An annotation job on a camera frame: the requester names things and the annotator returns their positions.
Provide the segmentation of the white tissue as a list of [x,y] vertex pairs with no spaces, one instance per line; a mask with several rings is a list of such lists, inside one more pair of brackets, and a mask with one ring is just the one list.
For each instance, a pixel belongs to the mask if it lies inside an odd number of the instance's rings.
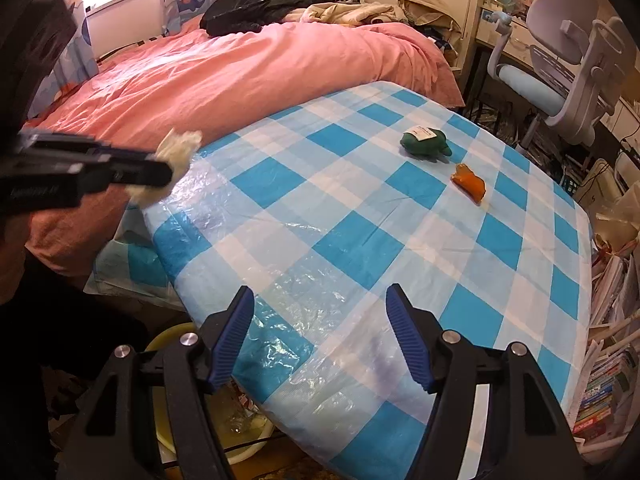
[[175,128],[172,128],[155,152],[156,159],[160,162],[167,162],[172,171],[169,183],[161,188],[152,188],[149,185],[126,186],[125,191],[129,196],[130,203],[144,209],[168,197],[175,185],[189,171],[191,159],[201,147],[202,135],[200,130],[177,132]]

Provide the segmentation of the white book rack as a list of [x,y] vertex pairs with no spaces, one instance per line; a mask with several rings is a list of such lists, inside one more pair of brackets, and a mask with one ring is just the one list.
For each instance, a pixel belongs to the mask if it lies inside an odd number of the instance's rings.
[[639,241],[614,248],[597,235],[594,247],[587,349],[567,416],[590,465],[612,458],[639,418]]

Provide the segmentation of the yellow plastic basin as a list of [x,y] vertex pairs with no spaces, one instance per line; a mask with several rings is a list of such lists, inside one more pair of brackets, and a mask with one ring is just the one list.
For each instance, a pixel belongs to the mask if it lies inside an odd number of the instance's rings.
[[[274,425],[233,379],[214,394],[206,394],[209,418],[230,465],[248,460],[272,436]],[[153,389],[157,441],[163,460],[176,456],[170,430],[165,390]]]

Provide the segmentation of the pink duvet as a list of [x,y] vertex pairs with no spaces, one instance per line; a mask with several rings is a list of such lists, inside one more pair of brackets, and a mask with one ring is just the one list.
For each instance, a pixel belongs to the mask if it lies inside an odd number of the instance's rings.
[[404,24],[271,24],[219,38],[189,24],[109,58],[38,126],[152,151],[171,130],[198,131],[213,142],[291,106],[378,80],[446,107],[462,103],[442,52]]

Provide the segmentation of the black clothes pile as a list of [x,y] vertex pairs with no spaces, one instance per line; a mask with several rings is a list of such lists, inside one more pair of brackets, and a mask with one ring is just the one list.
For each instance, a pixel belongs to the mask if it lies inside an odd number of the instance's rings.
[[260,32],[266,25],[280,23],[291,11],[335,0],[215,0],[200,21],[209,37],[238,32]]

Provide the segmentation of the blue checkered tablecloth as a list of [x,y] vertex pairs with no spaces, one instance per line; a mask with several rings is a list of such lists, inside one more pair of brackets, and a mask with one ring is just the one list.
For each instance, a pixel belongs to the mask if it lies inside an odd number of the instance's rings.
[[[413,126],[452,155],[412,156]],[[477,205],[450,180],[485,181]],[[588,216],[491,133],[390,82],[293,106],[207,145],[167,200],[128,208],[88,286],[195,322],[253,289],[235,380],[316,460],[400,479],[433,400],[386,318],[399,284],[473,344],[528,345],[563,408],[585,352]]]

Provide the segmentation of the beige clothes pile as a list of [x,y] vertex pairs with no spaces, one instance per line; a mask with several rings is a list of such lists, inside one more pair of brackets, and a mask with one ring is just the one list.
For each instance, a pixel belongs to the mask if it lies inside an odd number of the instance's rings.
[[407,24],[408,18],[396,4],[322,2],[288,12],[281,22],[323,23],[358,27],[384,23]]

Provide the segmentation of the beige bag on bed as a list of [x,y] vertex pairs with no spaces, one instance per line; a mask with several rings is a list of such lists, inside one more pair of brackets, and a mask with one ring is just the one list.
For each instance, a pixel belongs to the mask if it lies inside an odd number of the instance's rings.
[[420,29],[431,27],[457,50],[463,29],[454,14],[442,0],[397,0],[409,23]]

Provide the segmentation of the grey blue desk chair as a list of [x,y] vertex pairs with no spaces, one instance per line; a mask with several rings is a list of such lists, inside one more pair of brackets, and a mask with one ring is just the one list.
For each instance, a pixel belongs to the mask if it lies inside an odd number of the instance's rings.
[[499,38],[487,73],[532,104],[537,115],[516,149],[525,154],[544,127],[566,143],[590,146],[594,125],[613,115],[623,84],[634,67],[636,44],[623,20],[598,18],[598,0],[534,0],[526,28],[536,42],[528,47],[534,74],[500,61],[512,36],[512,16],[495,11],[490,20]]

